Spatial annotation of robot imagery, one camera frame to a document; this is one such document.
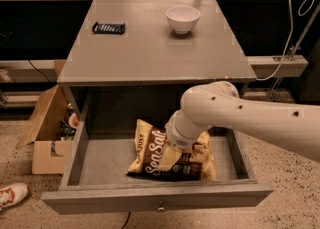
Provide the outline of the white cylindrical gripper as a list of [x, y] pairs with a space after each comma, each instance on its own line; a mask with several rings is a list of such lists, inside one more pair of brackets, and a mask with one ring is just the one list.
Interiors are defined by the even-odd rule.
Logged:
[[169, 171], [180, 159], [182, 152], [177, 149], [190, 148], [197, 142], [199, 136], [211, 125], [202, 125], [194, 122], [182, 110], [176, 111], [165, 125], [166, 135], [169, 143], [174, 147], [167, 147], [159, 163], [159, 170]]

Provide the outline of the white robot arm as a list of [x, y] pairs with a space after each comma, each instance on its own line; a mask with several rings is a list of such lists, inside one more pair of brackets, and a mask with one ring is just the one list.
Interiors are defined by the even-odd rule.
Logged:
[[165, 129], [169, 143], [186, 150], [201, 133], [222, 127], [320, 162], [320, 107], [250, 101], [226, 81], [186, 90]]

